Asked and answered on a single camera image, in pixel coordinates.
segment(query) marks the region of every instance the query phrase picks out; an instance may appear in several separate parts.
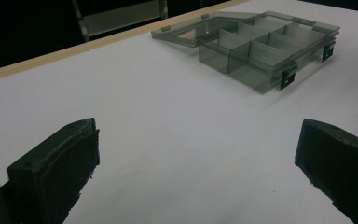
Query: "plastic storage box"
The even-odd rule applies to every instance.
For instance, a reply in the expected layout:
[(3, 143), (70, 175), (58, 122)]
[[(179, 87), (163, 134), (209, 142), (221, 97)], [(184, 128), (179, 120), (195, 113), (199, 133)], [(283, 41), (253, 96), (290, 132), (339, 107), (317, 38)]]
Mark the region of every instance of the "plastic storage box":
[(152, 32), (157, 39), (199, 46), (200, 62), (266, 93), (333, 54), (339, 27), (268, 11), (215, 12)]

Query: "white table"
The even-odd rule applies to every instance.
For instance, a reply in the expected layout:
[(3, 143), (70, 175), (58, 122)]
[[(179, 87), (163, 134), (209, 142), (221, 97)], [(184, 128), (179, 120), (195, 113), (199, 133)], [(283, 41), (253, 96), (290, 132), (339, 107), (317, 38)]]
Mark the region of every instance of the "white table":
[(150, 33), (1, 78), (0, 183), (62, 126), (94, 117), (101, 165), (65, 223), (351, 223), (294, 160), (304, 118), (358, 135), (358, 12), (295, 0), (225, 10), (338, 25), (335, 53), (265, 95)]

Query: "transparent plastic organizer box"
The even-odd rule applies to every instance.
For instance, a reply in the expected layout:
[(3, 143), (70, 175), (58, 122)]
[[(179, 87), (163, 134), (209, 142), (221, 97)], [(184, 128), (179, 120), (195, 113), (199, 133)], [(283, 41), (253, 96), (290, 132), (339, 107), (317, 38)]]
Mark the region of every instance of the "transparent plastic organizer box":
[(199, 46), (200, 62), (266, 93), (333, 55), (339, 27), (268, 11), (215, 12), (152, 32), (153, 38)]

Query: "box latch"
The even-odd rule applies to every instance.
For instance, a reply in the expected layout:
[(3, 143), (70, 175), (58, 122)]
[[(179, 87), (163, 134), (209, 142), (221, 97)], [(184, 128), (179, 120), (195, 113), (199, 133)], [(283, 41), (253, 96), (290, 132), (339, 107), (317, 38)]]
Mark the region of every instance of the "box latch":
[(333, 55), (333, 50), (335, 45), (336, 45), (336, 39), (333, 38), (333, 40), (328, 45), (324, 46), (324, 55), (322, 57), (322, 62), (326, 61), (328, 58), (330, 58)]
[(170, 25), (161, 27), (161, 31), (162, 31), (162, 32), (169, 31), (169, 30), (171, 30), (171, 26), (170, 26)]
[(298, 66), (296, 62), (292, 62), (286, 65), (286, 69), (282, 73), (281, 90), (286, 88), (293, 81), (295, 81), (297, 71)]

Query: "black latch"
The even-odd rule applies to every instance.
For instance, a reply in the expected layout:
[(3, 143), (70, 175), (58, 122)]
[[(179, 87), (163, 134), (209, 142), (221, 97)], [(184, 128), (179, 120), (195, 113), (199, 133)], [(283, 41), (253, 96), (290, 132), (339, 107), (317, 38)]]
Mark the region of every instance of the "black latch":
[(287, 69), (282, 73), (281, 90), (295, 81), (296, 72), (298, 71), (297, 63), (291, 63), (286, 66)]
[(336, 45), (336, 39), (334, 38), (330, 44), (324, 46), (324, 55), (322, 57), (322, 62), (326, 61), (333, 55), (334, 46)]

